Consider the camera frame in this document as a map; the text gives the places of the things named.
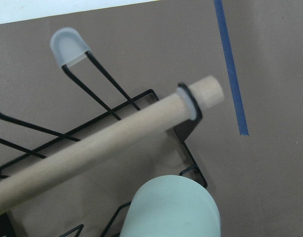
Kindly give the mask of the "light green cup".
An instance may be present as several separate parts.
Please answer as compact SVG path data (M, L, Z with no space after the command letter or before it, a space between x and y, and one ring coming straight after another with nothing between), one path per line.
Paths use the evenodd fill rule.
M216 202L197 182L178 175L153 178L135 193L122 237L219 237Z

